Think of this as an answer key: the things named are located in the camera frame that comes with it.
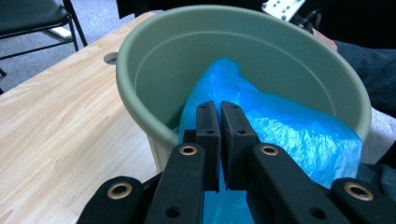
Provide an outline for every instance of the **dark clothing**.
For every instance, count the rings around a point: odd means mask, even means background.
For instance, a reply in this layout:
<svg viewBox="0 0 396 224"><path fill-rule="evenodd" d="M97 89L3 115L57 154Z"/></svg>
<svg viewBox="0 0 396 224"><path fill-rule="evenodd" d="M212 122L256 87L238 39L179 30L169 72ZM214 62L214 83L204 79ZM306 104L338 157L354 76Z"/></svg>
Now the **dark clothing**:
<svg viewBox="0 0 396 224"><path fill-rule="evenodd" d="M396 118L396 49L366 49L335 43L338 52L361 78L372 106Z"/></svg>

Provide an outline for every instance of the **wooden table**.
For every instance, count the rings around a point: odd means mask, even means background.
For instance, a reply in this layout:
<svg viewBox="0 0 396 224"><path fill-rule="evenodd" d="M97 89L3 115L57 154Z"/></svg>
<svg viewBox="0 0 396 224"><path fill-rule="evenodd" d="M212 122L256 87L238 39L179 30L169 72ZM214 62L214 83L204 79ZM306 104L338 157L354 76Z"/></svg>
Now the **wooden table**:
<svg viewBox="0 0 396 224"><path fill-rule="evenodd" d="M0 96L0 223L75 223L108 179L157 174L104 62L152 13Z"/></svg>

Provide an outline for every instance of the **black chair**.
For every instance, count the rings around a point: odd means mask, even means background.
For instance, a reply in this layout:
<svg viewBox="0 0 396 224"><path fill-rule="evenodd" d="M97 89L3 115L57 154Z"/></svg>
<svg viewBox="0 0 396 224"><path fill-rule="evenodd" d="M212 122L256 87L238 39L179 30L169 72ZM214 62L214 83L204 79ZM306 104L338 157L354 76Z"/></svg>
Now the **black chair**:
<svg viewBox="0 0 396 224"><path fill-rule="evenodd" d="M70 0L63 0L63 3L60 1L0 0L0 40L17 35L47 31L51 28L64 26L67 23L70 26L70 32L72 34L71 39L64 39L56 44L2 56L0 60L72 42L76 51L78 51L78 42L73 22L76 25L83 46L87 46L87 40L82 32L72 3Z"/></svg>

